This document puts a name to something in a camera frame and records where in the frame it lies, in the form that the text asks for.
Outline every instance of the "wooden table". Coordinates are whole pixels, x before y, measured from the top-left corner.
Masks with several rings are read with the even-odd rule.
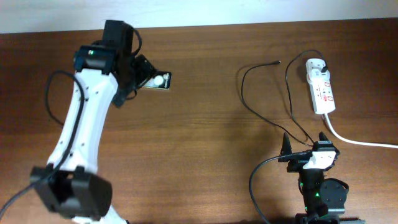
[[[173,72],[170,91],[140,90],[120,109],[111,106],[99,146],[99,175],[111,181],[113,205],[134,223],[235,223],[260,220],[248,192],[253,168],[279,154],[283,132],[250,113],[238,88],[245,69],[247,103],[305,139],[289,118],[284,83],[287,63],[318,49],[331,72],[342,136],[398,144],[398,20],[293,22],[239,26],[140,29],[142,53]],[[56,69],[73,71],[80,45],[102,30],[0,35],[0,203],[28,184],[33,166],[44,166],[61,128],[44,108],[44,85]],[[344,217],[396,223],[398,150],[347,144],[314,114],[305,61],[290,69],[298,122],[317,138],[320,131],[341,151],[327,175],[347,182]],[[53,112],[64,118],[72,82],[58,78],[51,89]],[[294,151],[307,147],[292,140]],[[254,194],[275,220],[304,212],[297,174],[270,163],[254,179]],[[46,211],[35,192],[19,199],[3,223],[70,223]]]

